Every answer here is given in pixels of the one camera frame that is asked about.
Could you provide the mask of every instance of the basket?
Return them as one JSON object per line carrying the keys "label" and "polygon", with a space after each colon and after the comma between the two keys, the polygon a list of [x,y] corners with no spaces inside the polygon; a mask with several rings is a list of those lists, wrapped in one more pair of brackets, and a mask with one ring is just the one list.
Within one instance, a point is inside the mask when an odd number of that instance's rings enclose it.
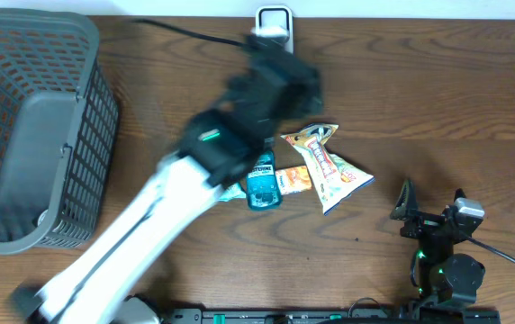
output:
{"label": "basket", "polygon": [[98,43],[85,16],[0,9],[0,254],[94,232],[118,124]]}

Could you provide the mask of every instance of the green light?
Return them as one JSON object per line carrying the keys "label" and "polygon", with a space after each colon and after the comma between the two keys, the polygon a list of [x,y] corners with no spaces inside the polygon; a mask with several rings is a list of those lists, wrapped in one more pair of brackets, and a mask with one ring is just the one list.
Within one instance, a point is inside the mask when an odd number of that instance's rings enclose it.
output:
{"label": "green light", "polygon": [[216,137],[219,137],[219,136],[220,136],[220,133],[216,132],[216,133],[214,133],[212,135],[208,135],[208,136],[204,137],[202,139],[202,141],[207,141],[207,140],[215,139]]}

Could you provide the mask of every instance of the wooden table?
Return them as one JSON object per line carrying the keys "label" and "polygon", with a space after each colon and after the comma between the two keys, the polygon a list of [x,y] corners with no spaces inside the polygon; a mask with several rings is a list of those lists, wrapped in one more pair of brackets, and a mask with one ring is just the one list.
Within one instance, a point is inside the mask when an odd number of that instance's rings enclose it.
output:
{"label": "wooden table", "polygon": [[[185,122],[247,60],[232,46],[121,18],[94,21],[100,62],[122,110],[99,234]],[[253,23],[165,21],[236,40]],[[221,203],[174,242],[136,291],[209,308],[335,308],[365,296],[414,297],[408,268],[417,242],[401,238],[402,223],[388,218],[406,176],[429,212],[441,212],[463,187],[487,212],[474,236],[515,256],[515,22],[296,19],[294,26],[296,55],[323,78],[325,111],[313,120],[339,124],[327,148],[375,175],[375,183],[328,217],[315,192],[286,196],[268,212],[249,211],[245,201]],[[278,167],[303,163],[281,140],[275,152]],[[0,256],[0,323],[15,322],[4,301],[18,284],[43,284],[82,252]],[[456,252],[486,266],[477,304],[515,323],[515,265],[469,243]]]}

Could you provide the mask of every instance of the blue bottle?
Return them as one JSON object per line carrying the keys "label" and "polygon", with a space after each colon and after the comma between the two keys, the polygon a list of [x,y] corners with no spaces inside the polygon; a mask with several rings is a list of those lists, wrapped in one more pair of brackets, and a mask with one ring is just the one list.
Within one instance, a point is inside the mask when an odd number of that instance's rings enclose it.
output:
{"label": "blue bottle", "polygon": [[276,160],[271,150],[259,156],[247,176],[248,206],[252,211],[277,208],[282,204],[282,194],[276,181]]}

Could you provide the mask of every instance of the white background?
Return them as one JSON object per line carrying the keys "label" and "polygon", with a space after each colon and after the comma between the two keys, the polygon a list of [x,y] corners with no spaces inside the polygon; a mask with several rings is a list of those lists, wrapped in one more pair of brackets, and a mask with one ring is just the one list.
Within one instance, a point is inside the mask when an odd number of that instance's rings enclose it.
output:
{"label": "white background", "polygon": [[515,19],[515,0],[0,0],[80,14],[250,17],[261,5],[288,5],[296,17]]}

